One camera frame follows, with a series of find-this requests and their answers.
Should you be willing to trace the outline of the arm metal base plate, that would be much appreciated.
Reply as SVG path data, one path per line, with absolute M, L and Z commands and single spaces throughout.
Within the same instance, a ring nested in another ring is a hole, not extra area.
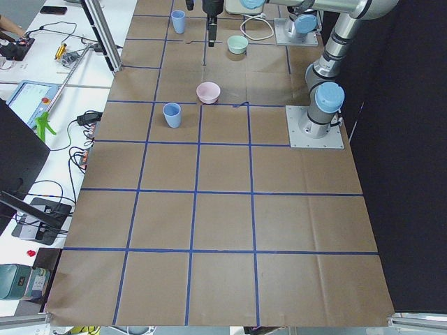
M 289 18 L 275 18 L 274 32 L 276 45 L 300 47 L 318 46 L 315 31 L 310 31 L 306 34 L 298 33 L 295 29 L 294 22 Z
M 315 124 L 308 106 L 286 106 L 289 144 L 292 149 L 344 149 L 341 126 L 335 115 L 329 124 Z

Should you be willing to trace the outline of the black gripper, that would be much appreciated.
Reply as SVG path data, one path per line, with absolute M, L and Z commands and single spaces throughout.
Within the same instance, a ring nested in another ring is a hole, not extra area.
M 186 0 L 187 10 L 193 10 L 194 0 Z M 214 47 L 217 37 L 217 16 L 224 10 L 224 0 L 202 0 L 202 9 L 207 14 L 208 46 Z

